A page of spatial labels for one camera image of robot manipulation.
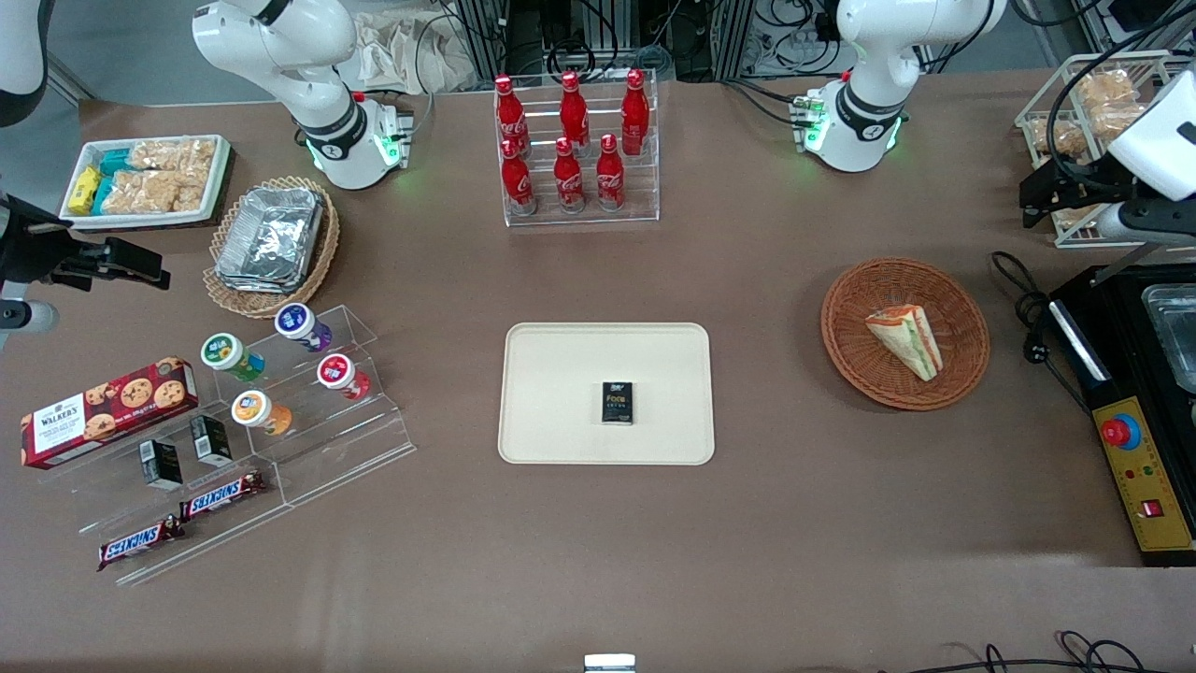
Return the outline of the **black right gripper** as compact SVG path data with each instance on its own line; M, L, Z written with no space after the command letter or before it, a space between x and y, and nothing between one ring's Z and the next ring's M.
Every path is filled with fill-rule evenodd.
M170 290L171 274L163 271L158 252L106 238L106 264L115 268L114 277L102 271L86 252L93 244L68 233L69 224L24 200L4 194L4 241L1 241L1 279L4 285L67 285L90 287L96 279L124 279L158 290Z

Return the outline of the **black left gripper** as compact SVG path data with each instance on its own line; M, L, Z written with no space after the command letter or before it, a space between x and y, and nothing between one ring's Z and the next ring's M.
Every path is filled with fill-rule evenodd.
M1131 170L1113 157L1090 165L1049 159L1019 184L1023 227L1035 227L1056 210L1123 203L1135 192L1136 182Z

